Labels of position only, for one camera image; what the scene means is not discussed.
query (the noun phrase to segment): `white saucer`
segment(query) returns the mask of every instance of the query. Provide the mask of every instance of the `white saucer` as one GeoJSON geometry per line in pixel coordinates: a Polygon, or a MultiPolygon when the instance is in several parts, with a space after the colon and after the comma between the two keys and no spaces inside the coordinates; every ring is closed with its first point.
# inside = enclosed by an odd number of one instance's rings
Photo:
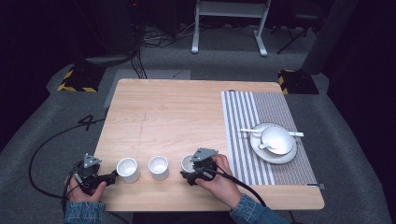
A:
{"type": "MultiPolygon", "coordinates": [[[[281,127],[280,125],[274,123],[261,123],[254,127],[255,130],[264,130],[268,127],[281,127]]],[[[261,150],[259,149],[259,144],[262,143],[262,134],[261,133],[250,133],[249,135],[250,146],[256,152],[259,157],[261,157],[265,161],[269,161],[274,164],[283,164],[289,162],[294,159],[297,154],[297,144],[296,141],[293,143],[293,147],[291,151],[286,155],[276,155],[268,150],[261,150]]]]}

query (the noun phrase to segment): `human hand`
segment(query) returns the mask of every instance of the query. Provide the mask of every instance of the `human hand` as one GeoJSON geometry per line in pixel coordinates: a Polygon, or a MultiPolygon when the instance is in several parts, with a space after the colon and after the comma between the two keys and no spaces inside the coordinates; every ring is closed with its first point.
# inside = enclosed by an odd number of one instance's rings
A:
{"type": "MultiPolygon", "coordinates": [[[[217,154],[213,156],[212,159],[216,165],[223,169],[228,175],[233,175],[226,156],[217,154]]],[[[235,209],[242,198],[242,194],[236,184],[221,175],[216,175],[211,181],[198,178],[195,180],[195,183],[209,190],[215,198],[227,204],[231,209],[235,209]]]]}
{"type": "Polygon", "coordinates": [[[97,189],[94,191],[93,195],[89,195],[84,193],[82,189],[79,187],[76,178],[72,175],[70,179],[69,186],[67,186],[67,192],[70,192],[68,195],[68,201],[71,203],[77,202],[99,202],[102,198],[103,193],[106,189],[106,181],[103,181],[99,184],[97,189]]]}

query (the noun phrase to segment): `denim sleeve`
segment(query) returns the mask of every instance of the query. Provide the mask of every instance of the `denim sleeve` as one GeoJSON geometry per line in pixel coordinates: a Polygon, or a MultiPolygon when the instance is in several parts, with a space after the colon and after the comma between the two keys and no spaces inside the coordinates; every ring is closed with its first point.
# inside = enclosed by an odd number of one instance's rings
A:
{"type": "Polygon", "coordinates": [[[103,213],[106,205],[104,203],[67,203],[64,214],[65,224],[99,224],[102,223],[103,213]]]}
{"type": "Polygon", "coordinates": [[[274,213],[270,208],[255,202],[246,194],[233,211],[230,212],[233,220],[238,224],[289,224],[288,221],[274,213]]]}

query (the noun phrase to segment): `white metal frame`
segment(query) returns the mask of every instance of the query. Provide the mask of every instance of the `white metal frame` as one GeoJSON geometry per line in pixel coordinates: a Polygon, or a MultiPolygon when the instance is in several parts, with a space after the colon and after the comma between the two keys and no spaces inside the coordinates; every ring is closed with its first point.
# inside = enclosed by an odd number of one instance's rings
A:
{"type": "Polygon", "coordinates": [[[265,4],[250,3],[228,3],[228,2],[206,2],[197,0],[195,8],[195,32],[192,40],[191,53],[198,53],[199,45],[199,19],[200,16],[225,16],[225,17],[247,17],[261,18],[259,30],[253,31],[260,55],[266,57],[268,55],[262,42],[262,29],[267,19],[268,10],[271,0],[266,0],[265,4]]]}

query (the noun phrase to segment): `gray striped placemat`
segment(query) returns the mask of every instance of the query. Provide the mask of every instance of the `gray striped placemat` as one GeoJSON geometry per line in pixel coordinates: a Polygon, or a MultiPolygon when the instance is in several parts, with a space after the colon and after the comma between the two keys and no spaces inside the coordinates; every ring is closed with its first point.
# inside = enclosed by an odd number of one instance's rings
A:
{"type": "Polygon", "coordinates": [[[259,123],[275,123],[297,132],[283,93],[223,91],[221,93],[227,130],[229,161],[234,176],[248,185],[317,184],[299,137],[297,155],[284,164],[260,158],[249,143],[249,133],[259,123]]]}

